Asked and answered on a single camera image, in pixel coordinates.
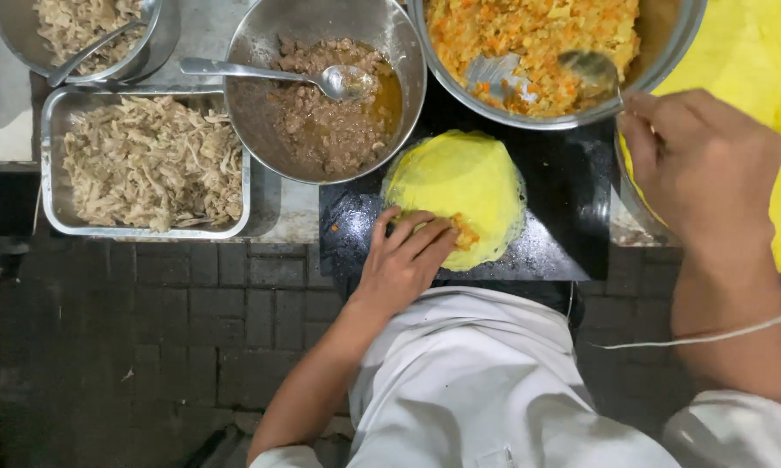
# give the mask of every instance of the black griddle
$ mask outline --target black griddle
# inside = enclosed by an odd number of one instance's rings
[[[613,120],[567,131],[536,132],[482,117],[429,73],[428,92],[409,144],[451,129],[479,130],[506,145],[526,180],[526,227],[500,260],[469,271],[440,269],[437,279],[604,280],[607,276]],[[361,273],[371,227],[382,210],[389,164],[342,184],[321,186],[319,238],[323,275]]]

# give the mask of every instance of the person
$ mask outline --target person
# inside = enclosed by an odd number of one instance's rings
[[[684,246],[673,334],[781,316],[768,214],[781,136],[703,90],[625,103],[635,181]],[[398,215],[379,216],[360,284],[271,401],[252,468],[321,466],[308,445],[350,386],[350,467],[781,467],[781,323],[678,346],[702,392],[660,444],[596,414],[562,314],[482,288],[429,289],[456,232],[417,211],[386,237]]]

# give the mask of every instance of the counter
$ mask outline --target counter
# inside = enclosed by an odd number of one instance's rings
[[[219,82],[218,78],[186,77],[179,72],[184,57],[224,59],[239,18],[253,0],[210,2],[180,0],[182,35],[168,62],[148,78],[146,84],[194,84]],[[0,170],[29,171],[39,167],[38,114],[49,91],[40,77],[16,59],[0,39]],[[313,243],[318,240],[318,187],[283,179],[265,171],[261,190],[267,195],[252,216],[266,218],[258,223],[266,229],[243,231],[224,241],[266,243]],[[610,239],[625,247],[664,245],[658,233],[648,233],[636,221],[635,204],[625,186],[612,191]]]

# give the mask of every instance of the metal bowl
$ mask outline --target metal bowl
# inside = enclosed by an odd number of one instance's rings
[[[15,57],[33,72],[49,77],[52,52],[39,36],[38,13],[32,10],[34,0],[0,0],[0,36]],[[145,34],[133,50],[119,63],[91,75],[70,75],[67,83],[92,81],[135,81],[160,68],[171,56],[180,36],[178,0],[142,0]]]
[[[565,130],[612,117],[622,111],[617,98],[563,117],[527,117],[489,106],[463,89],[437,58],[424,12],[426,0],[408,0],[411,20],[422,37],[428,67],[434,76],[469,109],[511,127]],[[641,52],[630,65],[625,88],[652,91],[676,67],[697,36],[708,0],[639,0],[635,30],[642,38]]]
[[[272,59],[280,57],[278,34],[306,44],[350,38],[381,52],[402,87],[400,122],[384,159],[357,175],[330,180],[321,171],[295,164],[293,153],[278,139],[274,126],[278,103],[267,99],[275,87],[272,81],[226,78],[229,117],[243,145],[272,171],[311,184],[347,182],[389,161],[413,131],[426,97],[426,59],[402,6],[396,0],[258,0],[235,31],[227,61],[270,68]]]

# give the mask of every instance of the white sleeve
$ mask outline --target white sleeve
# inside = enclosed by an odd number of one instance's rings
[[[781,404],[739,391],[704,391],[667,422],[663,439],[682,466],[781,468]]]
[[[311,447],[293,445],[261,453],[249,468],[322,468],[322,464]]]

